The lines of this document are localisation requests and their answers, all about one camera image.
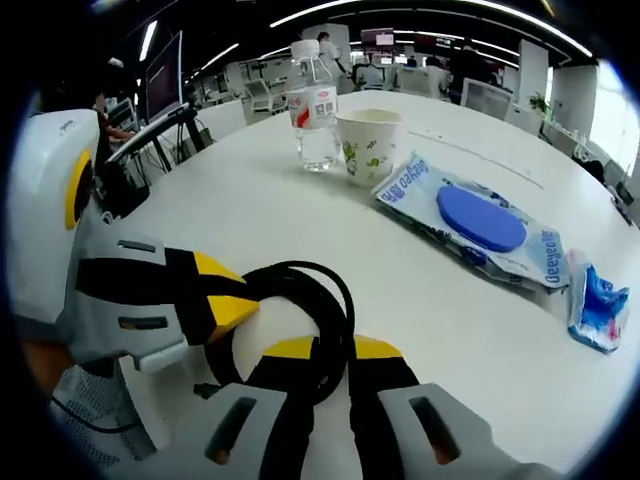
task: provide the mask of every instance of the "gray gripper part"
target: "gray gripper part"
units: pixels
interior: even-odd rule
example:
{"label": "gray gripper part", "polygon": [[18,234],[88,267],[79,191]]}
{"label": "gray gripper part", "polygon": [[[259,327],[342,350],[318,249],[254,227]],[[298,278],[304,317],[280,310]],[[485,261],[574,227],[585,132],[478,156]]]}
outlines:
{"label": "gray gripper part", "polygon": [[[378,396],[396,437],[405,480],[560,478],[544,465],[521,464],[496,447],[491,426],[436,384],[386,390]],[[439,417],[455,444],[458,456],[445,465],[436,460],[420,421],[419,415],[432,424],[433,415],[424,418],[426,412]]]}
{"label": "gray gripper part", "polygon": [[[142,462],[115,465],[107,470],[107,477],[114,480],[258,480],[267,441],[286,397],[284,392],[228,385],[203,401],[197,410],[185,412],[185,419],[176,427],[168,447]],[[227,462],[221,465],[209,457],[216,458],[211,450],[216,439],[234,434],[225,432],[230,425],[237,438]]]}
{"label": "gray gripper part", "polygon": [[[62,316],[68,325],[69,350],[82,364],[105,357],[129,354],[138,370],[153,372],[181,358],[187,343],[173,304],[133,306],[94,298],[76,290],[80,260],[121,258],[165,265],[164,244],[150,237],[124,231],[120,224],[106,225],[96,215],[82,217],[76,232]],[[125,329],[129,323],[161,320],[165,328]]]}

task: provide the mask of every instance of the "potted plant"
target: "potted plant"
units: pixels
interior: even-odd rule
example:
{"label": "potted plant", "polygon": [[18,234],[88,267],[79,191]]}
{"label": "potted plant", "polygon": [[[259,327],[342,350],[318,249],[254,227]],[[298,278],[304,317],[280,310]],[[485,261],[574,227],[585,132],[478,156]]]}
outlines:
{"label": "potted plant", "polygon": [[551,111],[551,107],[544,100],[544,95],[540,94],[540,92],[536,92],[535,95],[529,97],[529,105],[531,105],[531,109],[534,112],[540,112],[542,116],[547,116]]}

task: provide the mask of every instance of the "desk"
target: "desk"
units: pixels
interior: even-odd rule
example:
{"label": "desk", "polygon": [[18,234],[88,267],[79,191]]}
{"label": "desk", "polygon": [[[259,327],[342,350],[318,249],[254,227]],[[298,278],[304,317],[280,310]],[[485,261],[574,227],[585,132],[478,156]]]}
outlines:
{"label": "desk", "polygon": [[[338,107],[393,108],[413,132],[399,142],[398,160],[415,148],[433,165],[486,184],[556,228],[565,248],[585,251],[604,278],[640,290],[640,232],[596,180],[550,145],[473,110],[400,93],[358,92],[339,97]],[[334,269],[351,289],[358,333],[399,348],[421,382],[438,383],[484,417],[496,444],[518,460],[570,470],[605,433],[632,385],[638,293],[620,349],[610,356],[589,349],[569,337],[559,293],[493,284],[380,214],[342,171],[304,172],[289,122],[288,114],[269,118],[200,152],[161,178],[124,224],[206,252],[238,273],[291,259]],[[264,301],[236,334],[240,373],[246,378],[276,341],[311,332],[312,321],[294,305]],[[122,365],[158,447],[202,401],[193,383],[213,382],[196,349],[152,377],[133,371],[128,359]],[[343,381],[316,407],[303,478],[360,477],[348,411]]]}

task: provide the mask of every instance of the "blue and white package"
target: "blue and white package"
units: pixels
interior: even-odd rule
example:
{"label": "blue and white package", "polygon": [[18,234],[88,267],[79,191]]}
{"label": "blue and white package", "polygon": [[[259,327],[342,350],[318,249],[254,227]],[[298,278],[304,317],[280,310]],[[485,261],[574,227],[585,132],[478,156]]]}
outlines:
{"label": "blue and white package", "polygon": [[578,342],[602,353],[620,345],[629,317],[629,289],[615,291],[613,284],[596,274],[580,250],[567,252],[569,263],[569,334]]}
{"label": "blue and white package", "polygon": [[[522,244],[492,251],[452,228],[440,214],[441,188],[455,186],[505,209],[526,229]],[[390,214],[417,227],[495,280],[547,292],[566,287],[569,272],[560,234],[519,210],[493,190],[429,165],[415,152],[372,191]]]}

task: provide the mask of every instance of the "paper cup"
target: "paper cup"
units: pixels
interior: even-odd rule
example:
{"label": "paper cup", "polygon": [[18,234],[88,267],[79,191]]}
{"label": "paper cup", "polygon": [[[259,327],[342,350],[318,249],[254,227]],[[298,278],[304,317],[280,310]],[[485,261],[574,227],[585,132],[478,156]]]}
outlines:
{"label": "paper cup", "polygon": [[374,187],[393,168],[402,117],[388,110],[352,110],[336,115],[349,182]]}

